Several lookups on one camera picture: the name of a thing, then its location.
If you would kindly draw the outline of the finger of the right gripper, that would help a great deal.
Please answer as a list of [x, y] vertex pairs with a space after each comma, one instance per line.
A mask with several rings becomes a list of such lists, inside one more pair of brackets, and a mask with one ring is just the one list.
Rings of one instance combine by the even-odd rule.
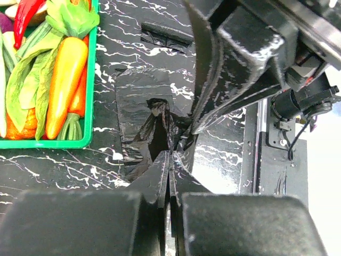
[[192, 105], [193, 124], [200, 122], [204, 108], [216, 83], [216, 72], [221, 68], [222, 46], [214, 34], [208, 18], [193, 1], [184, 1], [196, 47], [195, 99]]
[[254, 51], [220, 40], [194, 111], [191, 133], [198, 134], [221, 116], [277, 93], [282, 88], [281, 49], [280, 39], [260, 43]]

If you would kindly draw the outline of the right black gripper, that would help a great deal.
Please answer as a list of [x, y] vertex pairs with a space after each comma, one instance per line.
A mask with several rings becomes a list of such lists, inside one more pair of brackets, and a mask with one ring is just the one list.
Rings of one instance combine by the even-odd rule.
[[295, 88], [291, 84], [291, 70], [297, 61], [297, 47], [311, 51], [319, 58], [323, 44], [313, 44], [313, 34], [299, 28], [298, 23], [285, 16], [279, 6], [269, 1], [223, 1], [219, 7], [218, 39], [232, 41], [249, 51], [256, 50], [258, 44], [272, 39], [282, 40], [282, 49], [278, 53], [282, 72], [282, 88], [267, 98], [276, 98], [279, 94]]

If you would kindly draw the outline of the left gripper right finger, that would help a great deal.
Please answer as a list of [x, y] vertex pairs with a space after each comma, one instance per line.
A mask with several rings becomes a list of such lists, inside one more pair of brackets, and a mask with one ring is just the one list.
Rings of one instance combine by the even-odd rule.
[[170, 214], [176, 255], [213, 255], [213, 194], [194, 178], [178, 152], [170, 166]]

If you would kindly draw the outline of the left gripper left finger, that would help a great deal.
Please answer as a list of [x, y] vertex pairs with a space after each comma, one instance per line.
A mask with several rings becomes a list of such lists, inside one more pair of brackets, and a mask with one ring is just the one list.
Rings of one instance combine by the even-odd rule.
[[117, 255], [165, 255], [170, 153], [119, 192]]

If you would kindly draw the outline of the black trash bag roll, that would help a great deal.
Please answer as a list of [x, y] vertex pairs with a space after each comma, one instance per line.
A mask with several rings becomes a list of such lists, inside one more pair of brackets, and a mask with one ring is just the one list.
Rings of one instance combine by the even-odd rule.
[[192, 105], [193, 36], [171, 26], [141, 24], [142, 46], [159, 50], [146, 67], [116, 69], [117, 114], [125, 163], [133, 182], [163, 150], [172, 150]]

